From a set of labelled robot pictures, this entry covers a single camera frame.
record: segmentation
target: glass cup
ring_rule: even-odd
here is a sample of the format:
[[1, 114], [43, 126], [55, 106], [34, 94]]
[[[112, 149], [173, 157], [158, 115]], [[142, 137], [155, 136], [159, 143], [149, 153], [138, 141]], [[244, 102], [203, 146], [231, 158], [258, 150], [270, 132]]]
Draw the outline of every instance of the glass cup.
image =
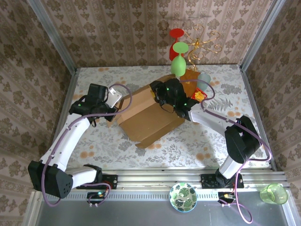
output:
[[269, 204], [284, 204], [288, 196], [286, 190], [279, 184], [270, 184], [260, 191], [260, 198]]

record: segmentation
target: floral tablecloth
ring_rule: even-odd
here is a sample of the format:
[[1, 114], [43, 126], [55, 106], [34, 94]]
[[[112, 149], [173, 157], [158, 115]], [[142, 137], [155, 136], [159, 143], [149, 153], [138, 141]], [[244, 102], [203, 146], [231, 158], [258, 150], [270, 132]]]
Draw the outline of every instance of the floral tablecloth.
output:
[[[246, 115], [256, 124], [240, 70], [237, 65], [200, 65], [199, 72], [211, 76], [214, 100], [207, 107], [229, 116]], [[81, 68], [73, 101], [88, 92], [90, 83], [105, 86], [122, 83], [135, 91], [150, 82], [170, 74], [170, 66]], [[126, 91], [117, 87], [122, 94]], [[138, 167], [217, 167], [227, 157], [223, 136], [214, 130], [190, 121], [171, 131], [146, 149], [130, 141], [115, 124], [107, 127], [104, 118], [97, 120], [81, 137], [69, 161], [69, 167], [93, 164], [103, 168]], [[261, 147], [254, 157], [265, 158]], [[251, 162], [249, 167], [267, 167], [267, 162]]]

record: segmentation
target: decorative plate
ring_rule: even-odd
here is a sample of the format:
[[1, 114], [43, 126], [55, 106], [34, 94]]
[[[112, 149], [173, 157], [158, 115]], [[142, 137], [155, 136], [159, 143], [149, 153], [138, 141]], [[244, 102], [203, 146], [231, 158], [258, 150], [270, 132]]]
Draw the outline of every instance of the decorative plate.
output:
[[169, 200], [172, 206], [180, 212], [189, 212], [197, 204], [197, 194], [188, 183], [177, 183], [169, 192]]

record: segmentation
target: brown patterned wall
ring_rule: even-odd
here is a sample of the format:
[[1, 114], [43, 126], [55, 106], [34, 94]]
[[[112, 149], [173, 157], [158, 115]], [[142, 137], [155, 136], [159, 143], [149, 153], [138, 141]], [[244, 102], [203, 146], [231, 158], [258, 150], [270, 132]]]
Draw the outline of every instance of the brown patterned wall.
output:
[[301, 1], [287, 0], [247, 70], [277, 166], [301, 213]]
[[77, 67], [166, 65], [169, 31], [204, 24], [204, 39], [217, 30], [220, 54], [199, 63], [238, 64], [271, 0], [42, 0]]
[[0, 226], [21, 225], [70, 74], [25, 0], [0, 0]]

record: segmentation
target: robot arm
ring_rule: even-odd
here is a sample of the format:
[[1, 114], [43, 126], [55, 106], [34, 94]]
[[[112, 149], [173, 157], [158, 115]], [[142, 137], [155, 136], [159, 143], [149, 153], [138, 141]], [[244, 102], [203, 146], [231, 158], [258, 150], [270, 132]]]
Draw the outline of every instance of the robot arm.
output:
[[161, 106], [169, 104], [181, 118], [206, 125], [220, 133], [226, 139], [228, 157], [225, 162], [203, 184], [203, 188], [227, 187], [233, 182], [234, 175], [251, 155], [260, 147], [259, 141], [230, 121], [237, 121], [256, 135], [257, 132], [251, 120], [242, 116], [239, 119], [228, 117], [219, 112], [202, 108], [199, 101], [186, 97], [183, 86], [178, 79], [170, 79], [166, 82], [154, 81], [150, 84], [154, 99]]
[[[51, 156], [52, 150], [59, 142], [57, 151], [53, 154], [45, 173], [45, 191], [47, 194], [59, 198], [65, 198], [72, 188], [86, 183], [102, 180], [101, 168], [85, 165], [81, 168], [66, 170], [69, 158], [83, 133], [90, 125], [95, 123], [94, 118], [83, 118], [76, 122], [71, 128], [69, 125], [81, 116], [94, 113], [114, 113], [118, 109], [115, 104], [122, 98], [122, 94], [113, 88], [90, 84], [88, 95], [72, 104], [70, 115], [67, 117], [58, 137], [55, 139], [49, 150], [41, 157], [39, 162], [31, 161], [28, 166], [34, 189], [41, 191], [41, 176], [43, 168]], [[105, 116], [105, 119], [112, 121], [114, 116]]]

